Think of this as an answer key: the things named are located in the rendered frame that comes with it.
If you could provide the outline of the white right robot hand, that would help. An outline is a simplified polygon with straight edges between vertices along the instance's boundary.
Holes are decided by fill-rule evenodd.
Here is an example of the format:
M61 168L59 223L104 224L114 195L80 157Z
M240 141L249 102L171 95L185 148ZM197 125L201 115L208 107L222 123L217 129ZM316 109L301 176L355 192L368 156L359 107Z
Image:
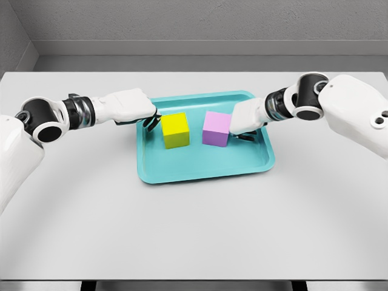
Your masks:
M264 99L252 98L235 104L229 132L235 138L254 141L257 130L267 125L270 121Z

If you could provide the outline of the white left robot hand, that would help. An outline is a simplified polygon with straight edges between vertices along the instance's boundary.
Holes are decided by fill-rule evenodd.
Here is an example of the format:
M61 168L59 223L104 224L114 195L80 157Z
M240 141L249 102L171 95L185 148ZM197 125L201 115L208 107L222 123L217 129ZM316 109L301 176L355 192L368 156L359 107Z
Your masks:
M141 89L123 90L99 98L102 111L97 114L98 121L113 120L116 125L135 124L151 132L160 122L162 114Z

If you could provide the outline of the pink cube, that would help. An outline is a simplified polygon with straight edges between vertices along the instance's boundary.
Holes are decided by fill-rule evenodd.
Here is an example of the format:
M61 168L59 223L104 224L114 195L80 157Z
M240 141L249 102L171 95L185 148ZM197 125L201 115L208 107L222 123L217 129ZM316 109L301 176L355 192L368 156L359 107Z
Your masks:
M202 128L202 143L226 147L229 138L231 114L208 111Z

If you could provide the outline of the yellow cube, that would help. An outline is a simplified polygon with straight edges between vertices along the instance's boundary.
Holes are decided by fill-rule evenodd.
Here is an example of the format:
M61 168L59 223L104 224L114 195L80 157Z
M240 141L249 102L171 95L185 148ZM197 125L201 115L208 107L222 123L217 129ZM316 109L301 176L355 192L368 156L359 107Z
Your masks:
M190 130L184 112L163 115L161 128L166 149L185 147L190 144Z

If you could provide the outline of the teal tray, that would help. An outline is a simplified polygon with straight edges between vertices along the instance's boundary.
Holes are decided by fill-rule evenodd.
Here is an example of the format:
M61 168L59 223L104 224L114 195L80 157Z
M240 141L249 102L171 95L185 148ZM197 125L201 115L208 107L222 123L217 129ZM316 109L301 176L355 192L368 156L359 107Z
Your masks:
M152 103L164 116L181 112L186 114L190 144L166 149L160 125L148 132L138 123L139 178L149 184L160 184L270 170L274 166L275 155L265 128L257 130L253 141L230 137L226 147L202 143L206 112L231 113L236 103L253 97L253 94L240 90L153 98Z

